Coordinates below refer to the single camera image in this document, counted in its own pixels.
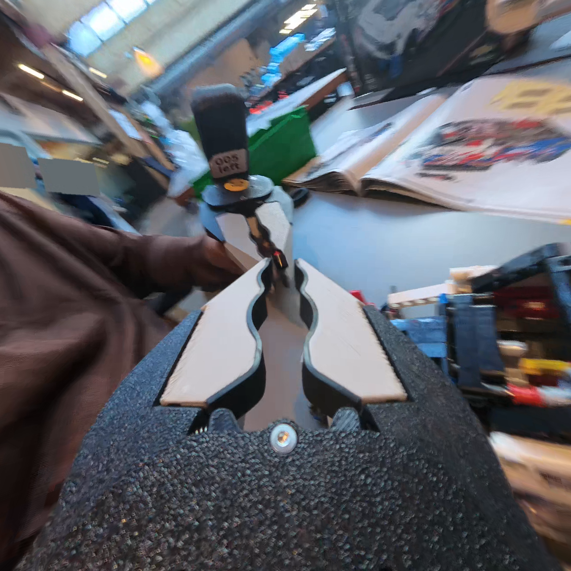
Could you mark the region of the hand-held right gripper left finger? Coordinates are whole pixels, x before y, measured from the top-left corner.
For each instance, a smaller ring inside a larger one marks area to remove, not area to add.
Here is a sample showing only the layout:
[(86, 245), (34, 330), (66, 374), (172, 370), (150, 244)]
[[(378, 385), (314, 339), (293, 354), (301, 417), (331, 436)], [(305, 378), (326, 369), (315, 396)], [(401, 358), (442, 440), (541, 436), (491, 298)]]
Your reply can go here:
[(259, 329), (267, 318), (273, 264), (263, 259), (200, 311), (160, 395), (164, 407), (241, 418), (261, 401), (266, 369)]

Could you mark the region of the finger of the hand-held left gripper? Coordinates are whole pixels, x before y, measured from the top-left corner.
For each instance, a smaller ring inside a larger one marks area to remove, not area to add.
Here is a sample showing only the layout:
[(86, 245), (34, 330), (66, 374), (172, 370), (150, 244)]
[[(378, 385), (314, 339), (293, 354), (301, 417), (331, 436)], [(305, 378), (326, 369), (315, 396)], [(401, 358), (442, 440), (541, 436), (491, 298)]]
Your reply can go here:
[(264, 203), (256, 210), (256, 217), (270, 232), (276, 246), (286, 255), (290, 265), (292, 258), (292, 223), (280, 203)]
[(224, 213), (219, 216), (219, 228), (229, 257), (244, 272), (249, 271), (263, 260), (244, 216)]

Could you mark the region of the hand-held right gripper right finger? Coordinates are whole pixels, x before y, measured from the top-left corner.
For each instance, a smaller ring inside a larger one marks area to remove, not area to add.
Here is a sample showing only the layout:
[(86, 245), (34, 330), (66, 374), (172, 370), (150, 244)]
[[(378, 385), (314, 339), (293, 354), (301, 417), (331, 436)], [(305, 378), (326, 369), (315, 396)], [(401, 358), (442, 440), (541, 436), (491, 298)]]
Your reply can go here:
[(295, 261), (304, 395), (332, 418), (341, 408), (401, 403), (408, 394), (375, 332), (369, 307), (303, 259)]

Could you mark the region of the black striped toy brick panel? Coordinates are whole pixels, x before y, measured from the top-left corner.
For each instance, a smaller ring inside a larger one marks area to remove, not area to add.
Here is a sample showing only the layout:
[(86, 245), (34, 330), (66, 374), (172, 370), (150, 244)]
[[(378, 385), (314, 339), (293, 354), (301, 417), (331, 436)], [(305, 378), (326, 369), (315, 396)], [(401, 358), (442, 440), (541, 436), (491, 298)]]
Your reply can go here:
[(250, 238), (256, 245), (257, 252), (262, 258), (269, 258), (274, 265), (275, 274), (285, 288), (290, 287), (288, 273), (289, 263), (283, 251), (275, 245), (269, 230), (261, 224), (257, 217), (247, 217)]

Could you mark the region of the person's left forearm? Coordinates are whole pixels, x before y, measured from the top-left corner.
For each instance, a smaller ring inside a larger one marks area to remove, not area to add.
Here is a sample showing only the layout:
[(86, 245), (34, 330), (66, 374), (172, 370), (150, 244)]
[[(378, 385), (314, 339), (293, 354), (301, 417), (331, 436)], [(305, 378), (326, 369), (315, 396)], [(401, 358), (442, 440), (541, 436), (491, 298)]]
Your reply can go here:
[(106, 231), (101, 257), (137, 297), (212, 285), (218, 270), (203, 238)]

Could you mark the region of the person's left hand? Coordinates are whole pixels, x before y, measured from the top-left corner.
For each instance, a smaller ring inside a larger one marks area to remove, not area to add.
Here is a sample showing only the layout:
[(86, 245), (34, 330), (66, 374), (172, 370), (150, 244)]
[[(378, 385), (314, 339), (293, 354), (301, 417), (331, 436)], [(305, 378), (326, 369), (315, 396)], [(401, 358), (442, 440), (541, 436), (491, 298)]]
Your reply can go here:
[(224, 289), (244, 274), (244, 270), (229, 256), (225, 244), (208, 236), (197, 242), (195, 283), (205, 291)]

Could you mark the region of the green plastic bin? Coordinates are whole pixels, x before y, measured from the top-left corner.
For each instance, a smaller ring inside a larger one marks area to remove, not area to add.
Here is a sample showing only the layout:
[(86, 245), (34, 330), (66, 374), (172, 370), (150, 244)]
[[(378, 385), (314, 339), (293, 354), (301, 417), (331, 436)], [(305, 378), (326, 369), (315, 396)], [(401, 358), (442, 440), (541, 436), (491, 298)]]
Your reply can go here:
[[(316, 156), (305, 108), (298, 107), (271, 119), (267, 127), (248, 135), (248, 149), (251, 174), (267, 176), (274, 184), (281, 183), (286, 176)], [(190, 184), (195, 195), (201, 197), (203, 189), (210, 182), (212, 179), (208, 167), (205, 174), (190, 181)]]

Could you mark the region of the blue wrapped bundle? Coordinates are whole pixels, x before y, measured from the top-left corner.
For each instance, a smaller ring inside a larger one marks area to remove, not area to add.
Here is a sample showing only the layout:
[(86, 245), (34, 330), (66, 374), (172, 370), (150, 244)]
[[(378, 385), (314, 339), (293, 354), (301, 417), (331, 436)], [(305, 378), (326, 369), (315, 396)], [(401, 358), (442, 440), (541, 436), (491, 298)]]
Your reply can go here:
[(269, 62), (270, 65), (279, 65), (286, 56), (292, 53), (299, 45), (303, 45), (305, 42), (304, 33), (296, 33), (289, 35), (283, 39), (276, 46), (269, 49)]

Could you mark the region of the partly built toy brick car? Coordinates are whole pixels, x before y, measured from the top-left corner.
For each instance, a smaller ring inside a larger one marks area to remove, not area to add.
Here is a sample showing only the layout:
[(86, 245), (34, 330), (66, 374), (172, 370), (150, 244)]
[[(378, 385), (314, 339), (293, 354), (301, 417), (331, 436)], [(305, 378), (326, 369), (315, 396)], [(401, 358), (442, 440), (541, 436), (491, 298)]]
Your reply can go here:
[(437, 317), (393, 320), (438, 356), (487, 432), (570, 444), (570, 243), (552, 243), (441, 295)]

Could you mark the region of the person's brown shirt torso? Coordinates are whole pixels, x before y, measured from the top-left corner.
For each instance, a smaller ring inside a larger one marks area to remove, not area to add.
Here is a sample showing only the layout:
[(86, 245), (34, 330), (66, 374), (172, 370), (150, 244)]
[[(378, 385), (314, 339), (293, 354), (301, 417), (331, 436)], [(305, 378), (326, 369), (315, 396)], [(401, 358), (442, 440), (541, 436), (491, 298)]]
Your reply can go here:
[(1, 569), (43, 526), (111, 394), (168, 332), (106, 267), (106, 231), (1, 193)]

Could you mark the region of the open instruction booklet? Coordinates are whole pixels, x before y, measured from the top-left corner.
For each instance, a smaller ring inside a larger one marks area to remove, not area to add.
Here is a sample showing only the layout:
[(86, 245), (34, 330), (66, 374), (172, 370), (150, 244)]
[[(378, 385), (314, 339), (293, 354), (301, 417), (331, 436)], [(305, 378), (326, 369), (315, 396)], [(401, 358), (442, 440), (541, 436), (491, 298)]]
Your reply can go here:
[(389, 191), (457, 211), (570, 225), (570, 114), (503, 111), (490, 100), (517, 80), (474, 79), (453, 93), (406, 98), (401, 110), (333, 138), (283, 179), (288, 187)]

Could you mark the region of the black toy set box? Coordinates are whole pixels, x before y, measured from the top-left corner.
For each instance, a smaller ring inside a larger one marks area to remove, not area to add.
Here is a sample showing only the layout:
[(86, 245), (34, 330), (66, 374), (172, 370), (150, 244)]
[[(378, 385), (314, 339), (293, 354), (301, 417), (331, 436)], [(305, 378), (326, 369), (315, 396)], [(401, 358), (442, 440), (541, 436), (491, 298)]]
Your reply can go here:
[(479, 70), (503, 53), (487, 1), (335, 1), (336, 33), (356, 95)]

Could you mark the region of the yellow sticker sheet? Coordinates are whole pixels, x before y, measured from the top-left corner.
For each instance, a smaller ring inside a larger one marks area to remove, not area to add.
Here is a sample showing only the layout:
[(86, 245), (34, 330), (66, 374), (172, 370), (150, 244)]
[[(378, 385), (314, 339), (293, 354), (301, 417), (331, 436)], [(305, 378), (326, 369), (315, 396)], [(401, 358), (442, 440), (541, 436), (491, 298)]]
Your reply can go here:
[(569, 115), (570, 84), (527, 79), (511, 81), (489, 103), (503, 111), (546, 117)]

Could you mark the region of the grey ventilation duct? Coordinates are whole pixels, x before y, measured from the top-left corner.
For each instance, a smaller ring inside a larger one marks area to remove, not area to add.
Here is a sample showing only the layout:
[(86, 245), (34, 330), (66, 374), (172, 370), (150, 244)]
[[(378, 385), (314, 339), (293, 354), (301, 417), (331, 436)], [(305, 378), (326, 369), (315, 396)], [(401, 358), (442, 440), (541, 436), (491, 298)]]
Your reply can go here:
[(251, 1), (236, 15), (209, 33), (190, 51), (170, 64), (166, 71), (146, 87), (157, 95), (164, 95), (182, 87), (240, 39), (249, 36), (266, 18), (273, 17), (289, 1)]

